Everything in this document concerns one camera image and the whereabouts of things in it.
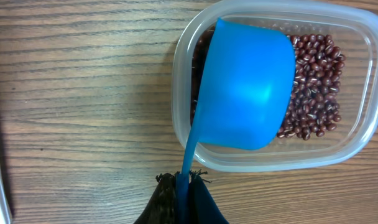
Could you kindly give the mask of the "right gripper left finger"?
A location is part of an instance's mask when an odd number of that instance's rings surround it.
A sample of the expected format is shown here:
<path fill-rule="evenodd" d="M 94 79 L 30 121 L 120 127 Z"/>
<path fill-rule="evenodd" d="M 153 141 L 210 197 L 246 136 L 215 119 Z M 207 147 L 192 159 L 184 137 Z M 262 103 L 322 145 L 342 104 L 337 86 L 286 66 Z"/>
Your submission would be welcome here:
<path fill-rule="evenodd" d="M 134 224 L 175 223 L 175 181 L 173 174 L 164 173 L 156 177 L 158 182 L 144 211 Z"/>

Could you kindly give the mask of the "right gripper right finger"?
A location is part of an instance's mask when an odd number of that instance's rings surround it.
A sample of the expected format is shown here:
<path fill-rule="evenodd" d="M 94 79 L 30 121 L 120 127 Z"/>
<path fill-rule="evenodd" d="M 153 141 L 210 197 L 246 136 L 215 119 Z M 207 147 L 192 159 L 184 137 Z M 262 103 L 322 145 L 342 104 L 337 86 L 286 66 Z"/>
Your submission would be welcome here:
<path fill-rule="evenodd" d="M 188 188 L 188 218 L 191 224 L 228 224 L 220 212 L 217 204 L 207 189 L 205 182 L 209 181 L 202 178 L 202 172 L 190 171 L 191 182 Z"/>

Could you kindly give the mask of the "blue plastic measuring scoop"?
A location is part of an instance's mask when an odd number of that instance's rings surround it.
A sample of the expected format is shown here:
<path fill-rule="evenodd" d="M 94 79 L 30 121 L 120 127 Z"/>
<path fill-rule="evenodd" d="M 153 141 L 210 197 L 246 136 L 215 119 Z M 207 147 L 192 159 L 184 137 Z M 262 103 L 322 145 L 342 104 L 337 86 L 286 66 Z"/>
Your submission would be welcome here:
<path fill-rule="evenodd" d="M 294 49 L 285 34 L 218 19 L 177 178 L 180 223 L 190 219 L 189 173 L 197 143 L 245 150 L 268 145 L 284 120 L 294 73 Z"/>

